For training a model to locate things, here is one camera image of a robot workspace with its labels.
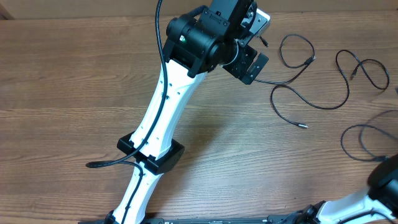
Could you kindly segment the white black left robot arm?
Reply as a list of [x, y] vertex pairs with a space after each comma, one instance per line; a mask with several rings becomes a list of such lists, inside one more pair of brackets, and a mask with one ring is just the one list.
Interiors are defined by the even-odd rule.
[[159, 179], [184, 152], [173, 134], [193, 92], [216, 67], [251, 84], [268, 59], [249, 43], [270, 23], [270, 16], [254, 1], [213, 1], [169, 22], [159, 81], [149, 107], [139, 127], [117, 144], [134, 170], [121, 203], [106, 216], [106, 223], [144, 220]]

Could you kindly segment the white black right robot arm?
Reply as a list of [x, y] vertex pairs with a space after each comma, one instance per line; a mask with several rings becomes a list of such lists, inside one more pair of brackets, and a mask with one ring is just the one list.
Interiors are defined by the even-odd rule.
[[335, 201], [308, 206], [294, 223], [368, 223], [397, 218], [397, 156], [380, 163], [368, 186]]

